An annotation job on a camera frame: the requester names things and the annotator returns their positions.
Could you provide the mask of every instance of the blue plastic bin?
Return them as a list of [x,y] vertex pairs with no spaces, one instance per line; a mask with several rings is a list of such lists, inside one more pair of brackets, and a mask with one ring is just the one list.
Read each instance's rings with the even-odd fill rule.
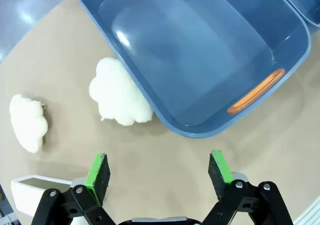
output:
[[[286,0],[79,1],[161,121],[191,138],[213,136],[255,108],[311,47]],[[262,81],[267,91],[236,103]]]
[[320,0],[288,0],[302,15],[313,34],[320,29]]

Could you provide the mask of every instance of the beige table surface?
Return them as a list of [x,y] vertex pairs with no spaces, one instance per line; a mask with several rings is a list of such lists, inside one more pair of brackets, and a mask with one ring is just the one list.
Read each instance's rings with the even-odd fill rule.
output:
[[[202,220],[217,202],[209,153],[221,149],[231,169],[252,184],[275,182],[295,219],[320,194],[320,33],[312,45],[309,58],[270,98],[214,137],[182,137],[156,116],[123,127],[100,121],[88,93],[97,62],[114,54],[77,0],[65,0],[0,64],[0,183],[28,225],[32,217],[15,208],[12,179],[85,177],[104,151],[111,179],[103,207],[117,223],[132,217]],[[48,107],[49,131],[37,154],[19,145],[11,127],[9,102],[17,93]]]

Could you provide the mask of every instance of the white cloud-shaped object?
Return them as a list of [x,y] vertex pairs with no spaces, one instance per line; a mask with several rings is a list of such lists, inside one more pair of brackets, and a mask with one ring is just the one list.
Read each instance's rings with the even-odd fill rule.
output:
[[30,153],[38,152],[48,131],[40,102],[14,95],[10,102],[11,124],[19,143]]
[[99,61],[89,94],[98,103],[101,120],[115,119],[123,126],[130,126],[152,119],[151,106],[116,58],[105,57]]

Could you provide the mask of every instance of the brown handle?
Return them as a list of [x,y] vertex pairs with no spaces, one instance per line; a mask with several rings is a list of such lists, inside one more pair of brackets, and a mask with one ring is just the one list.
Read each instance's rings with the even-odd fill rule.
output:
[[284,74],[286,70],[280,68],[273,73],[271,73],[265,80],[259,83],[254,89],[248,92],[243,98],[233,104],[227,110],[229,114],[236,114],[250,104],[252,104],[255,100],[260,98],[269,88],[271,88]]

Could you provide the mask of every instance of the screw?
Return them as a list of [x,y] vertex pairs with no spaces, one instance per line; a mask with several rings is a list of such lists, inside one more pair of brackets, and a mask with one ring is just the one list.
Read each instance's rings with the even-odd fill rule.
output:
[[237,181],[235,186],[238,188],[238,189],[242,189],[243,188],[243,183],[241,181]]
[[77,194],[82,193],[82,188],[81,188],[81,187],[78,187],[78,188],[75,190],[75,192],[76,192]]
[[268,183],[265,183],[263,185],[263,189],[269,191],[270,190],[270,185]]

